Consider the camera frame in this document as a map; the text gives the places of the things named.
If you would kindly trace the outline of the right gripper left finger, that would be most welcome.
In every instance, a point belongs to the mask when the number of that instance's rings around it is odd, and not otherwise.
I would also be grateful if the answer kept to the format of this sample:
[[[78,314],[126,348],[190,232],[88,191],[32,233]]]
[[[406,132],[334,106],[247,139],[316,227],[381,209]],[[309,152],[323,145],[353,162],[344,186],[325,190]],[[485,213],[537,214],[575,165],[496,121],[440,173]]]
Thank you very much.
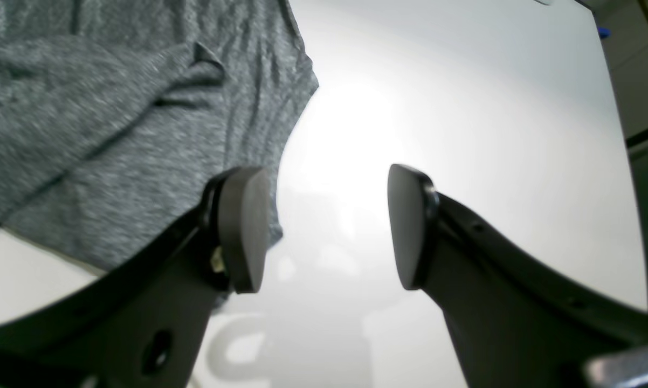
[[[0,325],[0,387],[184,387],[217,298],[256,293],[269,178],[230,169],[198,205],[98,281]]]

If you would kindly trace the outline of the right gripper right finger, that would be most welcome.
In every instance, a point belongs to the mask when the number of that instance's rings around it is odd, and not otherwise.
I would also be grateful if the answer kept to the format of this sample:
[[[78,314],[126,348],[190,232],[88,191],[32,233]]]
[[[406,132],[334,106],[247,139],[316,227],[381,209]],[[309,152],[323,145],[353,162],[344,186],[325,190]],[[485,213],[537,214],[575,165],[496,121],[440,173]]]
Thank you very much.
[[[396,270],[442,310],[469,387],[648,387],[648,314],[547,267],[408,165],[388,172]]]

